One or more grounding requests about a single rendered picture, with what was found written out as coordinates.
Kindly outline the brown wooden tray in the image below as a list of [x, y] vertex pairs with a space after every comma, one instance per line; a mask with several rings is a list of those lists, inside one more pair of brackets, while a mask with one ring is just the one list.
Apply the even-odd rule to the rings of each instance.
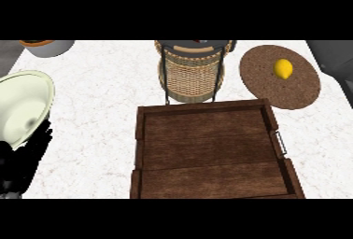
[[302, 199], [269, 101], [142, 106], [134, 199]]

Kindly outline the grey pot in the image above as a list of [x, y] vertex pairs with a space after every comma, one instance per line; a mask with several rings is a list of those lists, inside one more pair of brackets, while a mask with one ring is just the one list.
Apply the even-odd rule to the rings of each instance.
[[20, 41], [30, 53], [41, 58], [51, 58], [64, 54], [73, 47], [73, 40]]

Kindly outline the round brown cork placemat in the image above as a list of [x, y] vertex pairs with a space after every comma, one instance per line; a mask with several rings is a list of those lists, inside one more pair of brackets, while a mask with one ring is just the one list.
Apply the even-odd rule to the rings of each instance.
[[[293, 74], [283, 79], [275, 73], [278, 60], [293, 64]], [[302, 109], [314, 104], [321, 94], [321, 78], [309, 61], [281, 46], [262, 45], [252, 48], [240, 60], [240, 76], [249, 91], [268, 98], [281, 109]]]

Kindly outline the wicker tiered basket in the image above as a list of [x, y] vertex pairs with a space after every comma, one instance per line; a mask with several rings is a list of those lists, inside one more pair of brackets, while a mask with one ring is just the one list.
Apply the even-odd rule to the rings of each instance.
[[159, 80], [166, 104], [216, 100], [225, 76], [224, 60], [237, 40], [157, 40]]

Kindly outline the yellow lemon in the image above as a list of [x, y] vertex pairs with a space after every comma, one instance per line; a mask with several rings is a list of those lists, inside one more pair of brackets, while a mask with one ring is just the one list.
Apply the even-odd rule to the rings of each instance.
[[295, 72], [295, 67], [287, 59], [278, 59], [274, 65], [274, 71], [281, 79], [289, 79]]

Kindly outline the dark grey appliance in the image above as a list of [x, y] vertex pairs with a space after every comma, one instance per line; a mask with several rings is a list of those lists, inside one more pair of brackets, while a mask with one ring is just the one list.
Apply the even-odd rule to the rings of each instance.
[[353, 40], [308, 40], [306, 44], [323, 72], [339, 81], [353, 107]]

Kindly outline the pale green bowl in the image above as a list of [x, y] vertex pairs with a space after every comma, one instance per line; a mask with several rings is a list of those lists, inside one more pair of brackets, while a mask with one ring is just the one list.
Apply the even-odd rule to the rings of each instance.
[[0, 78], [0, 141], [14, 149], [49, 118], [54, 97], [55, 86], [46, 73], [27, 70]]

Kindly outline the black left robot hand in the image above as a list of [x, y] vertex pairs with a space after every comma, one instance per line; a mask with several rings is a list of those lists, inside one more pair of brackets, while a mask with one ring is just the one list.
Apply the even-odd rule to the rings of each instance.
[[7, 141], [0, 141], [0, 199], [20, 199], [30, 188], [39, 163], [52, 141], [51, 125], [46, 119], [27, 145], [18, 149], [12, 149]]

